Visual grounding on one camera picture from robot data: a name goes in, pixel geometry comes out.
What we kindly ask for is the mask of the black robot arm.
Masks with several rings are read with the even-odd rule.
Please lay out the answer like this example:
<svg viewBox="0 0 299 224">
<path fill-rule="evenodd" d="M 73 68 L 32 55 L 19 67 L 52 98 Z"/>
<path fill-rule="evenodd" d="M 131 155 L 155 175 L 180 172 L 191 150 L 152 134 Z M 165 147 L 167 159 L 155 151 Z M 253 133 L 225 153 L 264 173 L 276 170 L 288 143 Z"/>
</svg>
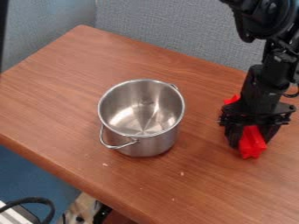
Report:
<svg viewBox="0 0 299 224">
<path fill-rule="evenodd" d="M 228 144 L 237 148 L 245 127 L 257 127 L 269 141 L 296 111 L 280 99 L 299 96 L 299 0 L 220 1 L 231 8 L 240 39 L 265 41 L 261 63 L 247 70 L 239 99 L 219 116 Z"/>
</svg>

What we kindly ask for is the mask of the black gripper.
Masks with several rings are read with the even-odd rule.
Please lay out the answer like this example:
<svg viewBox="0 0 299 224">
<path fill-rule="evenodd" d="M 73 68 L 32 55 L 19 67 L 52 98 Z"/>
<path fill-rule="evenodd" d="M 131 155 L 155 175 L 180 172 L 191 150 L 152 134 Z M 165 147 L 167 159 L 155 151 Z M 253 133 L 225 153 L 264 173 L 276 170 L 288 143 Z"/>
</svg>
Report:
<svg viewBox="0 0 299 224">
<path fill-rule="evenodd" d="M 280 126 L 291 121 L 295 106 L 280 102 L 295 72 L 290 65 L 255 65 L 247 71 L 239 99 L 220 109 L 219 125 L 232 149 L 239 148 L 245 126 L 256 125 L 268 143 Z"/>
</svg>

